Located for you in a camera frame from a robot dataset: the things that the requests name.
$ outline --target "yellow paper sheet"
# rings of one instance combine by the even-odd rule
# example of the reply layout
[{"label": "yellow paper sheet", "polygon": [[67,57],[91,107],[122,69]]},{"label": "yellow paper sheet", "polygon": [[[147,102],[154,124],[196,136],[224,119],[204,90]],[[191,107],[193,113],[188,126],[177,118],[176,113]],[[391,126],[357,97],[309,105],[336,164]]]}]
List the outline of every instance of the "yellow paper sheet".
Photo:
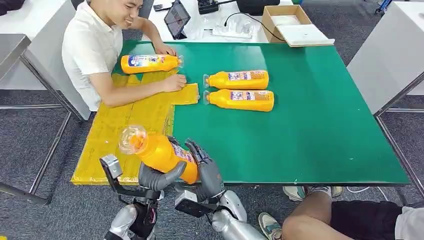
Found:
[{"label": "yellow paper sheet", "polygon": [[[169,72],[149,72],[140,80],[136,75],[113,74],[115,86],[134,86],[160,81],[175,74]],[[196,104],[199,99],[197,83],[187,84],[180,91],[163,92],[146,99],[109,108],[100,104],[88,133],[84,149],[79,158],[71,182],[75,185],[107,185],[105,173],[99,159],[114,154],[123,171],[119,181],[123,185],[137,185],[141,160],[135,155],[125,155],[119,150],[119,136],[128,125],[142,125],[148,132],[171,136],[174,125],[174,105]]]}]

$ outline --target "green table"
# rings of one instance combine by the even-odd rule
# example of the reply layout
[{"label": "green table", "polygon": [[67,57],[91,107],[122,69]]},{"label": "green table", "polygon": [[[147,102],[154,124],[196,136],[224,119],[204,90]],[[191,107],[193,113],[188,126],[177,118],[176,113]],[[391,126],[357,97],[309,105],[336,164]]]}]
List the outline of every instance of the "green table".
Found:
[{"label": "green table", "polygon": [[[333,46],[280,43],[170,43],[189,83],[219,71],[265,69],[276,95],[271,112],[175,107],[174,136],[191,138],[232,183],[408,184],[396,155]],[[122,54],[153,54],[130,41]]]}]

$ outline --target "bottle cap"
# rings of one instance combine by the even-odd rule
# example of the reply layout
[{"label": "bottle cap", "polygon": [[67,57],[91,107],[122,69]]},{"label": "bottle cap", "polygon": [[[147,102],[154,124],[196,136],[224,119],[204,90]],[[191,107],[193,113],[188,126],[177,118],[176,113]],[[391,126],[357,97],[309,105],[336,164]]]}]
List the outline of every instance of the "bottle cap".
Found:
[{"label": "bottle cap", "polygon": [[184,68],[184,57],[183,57],[183,55],[179,55],[178,56],[178,67],[179,68]]},{"label": "bottle cap", "polygon": [[204,105],[208,105],[210,103],[209,94],[210,94],[210,92],[207,91],[207,90],[203,92],[203,104]]},{"label": "bottle cap", "polygon": [[207,74],[203,75],[203,87],[209,88],[209,75]]},{"label": "bottle cap", "polygon": [[146,129],[141,125],[129,125],[121,133],[119,149],[124,154],[136,154],[143,150],[147,139]]}]

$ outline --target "black shorts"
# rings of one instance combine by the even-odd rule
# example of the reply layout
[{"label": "black shorts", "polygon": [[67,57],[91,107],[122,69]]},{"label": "black shorts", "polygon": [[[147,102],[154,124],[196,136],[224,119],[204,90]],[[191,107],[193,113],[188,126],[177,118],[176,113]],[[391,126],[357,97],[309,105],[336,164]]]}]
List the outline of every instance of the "black shorts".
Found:
[{"label": "black shorts", "polygon": [[394,202],[334,201],[331,227],[355,240],[394,240],[402,207]]}]

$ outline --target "shoe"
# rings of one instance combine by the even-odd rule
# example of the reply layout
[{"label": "shoe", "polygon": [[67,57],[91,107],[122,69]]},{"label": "shoe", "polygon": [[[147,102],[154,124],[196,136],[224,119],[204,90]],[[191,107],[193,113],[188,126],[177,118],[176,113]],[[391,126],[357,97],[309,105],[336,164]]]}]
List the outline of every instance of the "shoe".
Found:
[{"label": "shoe", "polygon": [[259,221],[260,229],[262,229],[263,234],[265,234],[269,240],[282,239],[281,224],[279,224],[275,218],[266,212],[262,212],[259,214],[257,220]]},{"label": "shoe", "polygon": [[[306,197],[305,187],[304,186],[284,186],[282,191],[288,196],[292,201],[303,201]],[[341,186],[332,186],[331,187],[331,197],[336,198],[343,193],[343,187]]]}]

